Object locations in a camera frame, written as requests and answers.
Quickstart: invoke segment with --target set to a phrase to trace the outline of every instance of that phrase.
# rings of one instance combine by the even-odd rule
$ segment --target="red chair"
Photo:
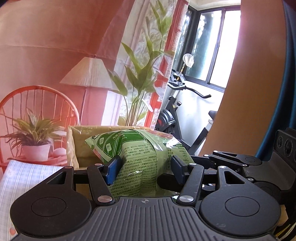
[[[36,116],[60,119],[59,125],[80,125],[79,113],[73,102],[63,93],[47,86],[32,85],[19,88],[9,93],[0,102],[0,136],[15,132],[12,118],[25,119],[29,108]],[[21,148],[11,149],[11,143],[0,138],[0,167],[3,171],[9,159],[21,155]],[[54,143],[54,148],[66,148],[66,137],[62,142]]]

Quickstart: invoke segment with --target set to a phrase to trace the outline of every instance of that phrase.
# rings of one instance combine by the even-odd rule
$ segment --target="white pot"
[[[42,146],[22,146],[22,153],[28,161],[47,161],[50,144]]]

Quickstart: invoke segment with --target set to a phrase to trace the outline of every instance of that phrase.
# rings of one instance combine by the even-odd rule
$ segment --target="floor lamp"
[[[88,87],[107,88],[110,90],[116,89],[103,61],[99,58],[84,57],[66,74],[60,83],[85,87],[79,116],[80,121],[82,120]]]

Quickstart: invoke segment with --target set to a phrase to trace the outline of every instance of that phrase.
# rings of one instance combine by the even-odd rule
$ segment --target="snack bag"
[[[172,135],[152,130],[121,130],[90,137],[85,142],[107,163],[119,155],[124,164],[109,189],[114,196],[173,196],[161,189],[157,177],[170,171],[170,159],[177,155],[193,162],[183,145]]]

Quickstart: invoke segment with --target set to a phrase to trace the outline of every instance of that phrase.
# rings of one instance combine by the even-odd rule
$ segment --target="window frame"
[[[237,11],[240,10],[240,5],[235,5],[235,6],[227,6],[227,7],[216,7],[216,8],[209,8],[209,9],[204,9],[204,10],[196,10],[191,6],[188,6],[188,10],[191,11],[191,17],[190,17],[190,21],[189,21],[189,25],[188,25],[188,31],[187,34],[185,36],[185,44],[184,47],[181,51],[181,56],[183,56],[185,53],[191,53],[192,49],[193,49],[193,45],[194,45],[194,41],[195,41],[195,37],[196,37],[196,32],[197,32],[197,28],[198,28],[198,23],[200,21],[200,16],[202,13],[205,12],[212,12],[212,11],[222,11],[222,15],[221,15],[221,22],[220,22],[220,28],[219,28],[219,32],[218,32],[218,37],[217,37],[217,41],[216,41],[216,45],[215,45],[215,49],[214,49],[214,53],[213,53],[213,57],[212,57],[212,61],[210,64],[210,68],[209,68],[209,72],[207,74],[207,78],[205,81],[185,75],[185,79],[187,81],[199,84],[199,85],[203,85],[206,87],[209,87],[211,89],[214,90],[218,90],[220,92],[224,92],[225,88],[212,84],[210,83],[212,74],[213,74],[213,70],[214,70],[214,66],[216,63],[216,59],[217,59],[217,55],[218,55],[218,51],[219,51],[219,47],[220,47],[220,41],[221,41],[221,36],[222,36],[222,30],[223,30],[223,25],[224,25],[224,19],[225,19],[225,13],[226,11]],[[181,70],[182,66],[183,66],[183,62],[181,61],[182,58],[179,59],[179,63],[178,63],[178,71]]]

